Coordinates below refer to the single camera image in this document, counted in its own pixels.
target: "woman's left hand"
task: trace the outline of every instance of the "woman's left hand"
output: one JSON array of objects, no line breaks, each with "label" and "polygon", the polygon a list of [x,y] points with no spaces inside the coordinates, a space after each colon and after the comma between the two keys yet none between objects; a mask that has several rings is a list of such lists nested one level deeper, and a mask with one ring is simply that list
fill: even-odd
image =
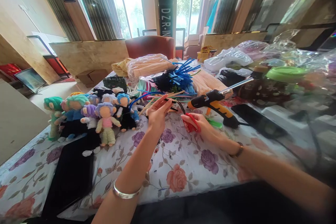
[{"label": "woman's left hand", "polygon": [[162,96],[160,99],[154,102],[153,105],[147,110],[148,128],[151,130],[155,130],[160,134],[164,131],[165,128],[164,121],[166,113],[172,106],[172,99],[169,98],[168,101],[165,101],[167,96],[167,94]]}]

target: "bangle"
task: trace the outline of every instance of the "bangle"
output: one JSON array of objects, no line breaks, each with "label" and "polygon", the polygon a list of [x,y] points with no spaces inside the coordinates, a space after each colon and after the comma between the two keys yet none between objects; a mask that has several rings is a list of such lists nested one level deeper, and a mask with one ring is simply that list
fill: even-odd
[{"label": "bangle", "polygon": [[114,184],[113,184],[113,193],[116,195],[116,196],[118,196],[119,198],[122,198],[122,199],[126,199],[126,200],[128,200],[128,199],[132,199],[132,198],[134,198],[135,196],[137,196],[138,194],[139,194],[139,192],[140,192],[140,190],[141,190],[141,187],[140,187],[140,189],[137,191],[137,192],[135,192],[135,193],[132,193],[132,194],[125,194],[125,193],[122,193],[122,192],[120,192],[117,188],[116,188],[116,181],[117,180],[115,180],[115,182],[114,182]]},{"label": "bangle", "polygon": [[229,154],[229,156],[230,156],[231,158],[237,158],[237,157],[239,157],[240,154],[243,152],[244,145],[243,145],[241,142],[237,142],[237,143],[240,144],[240,148],[239,148],[238,152],[237,152],[235,155],[230,155],[230,154]]}]

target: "red scissors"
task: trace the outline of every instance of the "red scissors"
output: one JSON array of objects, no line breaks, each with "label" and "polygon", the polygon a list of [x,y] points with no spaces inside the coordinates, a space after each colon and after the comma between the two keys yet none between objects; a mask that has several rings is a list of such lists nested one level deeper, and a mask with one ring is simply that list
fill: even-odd
[{"label": "red scissors", "polygon": [[185,123],[187,124],[189,132],[193,132],[193,131],[201,132],[201,127],[198,125],[197,121],[196,121],[195,118],[192,116],[192,114],[190,114],[190,113],[186,113],[186,111],[185,111],[183,105],[182,105],[179,101],[176,101],[176,102],[177,102],[177,103],[179,104],[179,106],[181,107],[181,110],[182,110],[183,114],[185,114],[186,116],[189,116],[189,117],[192,119],[192,121],[194,122],[194,124],[196,125],[196,128],[195,128],[194,125],[192,125],[191,123],[186,122],[186,121],[183,120],[183,122],[185,122]]}]

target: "green-haired doll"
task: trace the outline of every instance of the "green-haired doll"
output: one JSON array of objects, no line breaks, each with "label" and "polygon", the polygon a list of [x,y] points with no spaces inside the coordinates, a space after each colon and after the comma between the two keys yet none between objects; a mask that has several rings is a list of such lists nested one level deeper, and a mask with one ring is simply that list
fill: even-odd
[{"label": "green-haired doll", "polygon": [[55,141],[59,137],[58,125],[55,125],[55,121],[62,115],[63,109],[61,107],[61,102],[63,99],[58,96],[49,97],[44,99],[44,108],[52,111],[51,120],[48,123],[51,125],[48,140]]}]

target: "table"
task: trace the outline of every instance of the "table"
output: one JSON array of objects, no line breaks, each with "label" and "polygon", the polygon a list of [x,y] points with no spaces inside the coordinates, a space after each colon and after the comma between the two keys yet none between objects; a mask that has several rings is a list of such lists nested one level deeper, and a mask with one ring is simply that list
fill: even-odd
[{"label": "table", "polygon": [[[206,109],[193,112],[205,114]],[[216,120],[220,116],[212,111],[210,117]],[[144,136],[147,119],[140,116],[135,131],[123,133],[119,132],[119,128],[115,130],[116,144],[111,148],[105,146],[94,157],[93,190],[58,215],[59,218],[84,221],[96,213]],[[285,148],[265,139],[251,127],[240,126],[237,130],[223,127],[220,131],[222,135],[246,146],[297,165]],[[49,142],[48,132],[49,126],[0,167],[0,221],[20,223],[23,219],[41,215],[57,160],[63,146],[67,144]],[[292,143],[291,147],[299,152],[307,152],[311,148],[296,143]],[[151,168],[143,182],[144,189],[139,203],[195,195],[253,179],[256,178],[226,153],[205,142],[197,133],[188,133],[180,119],[180,113],[169,113],[160,144],[152,157]]]}]

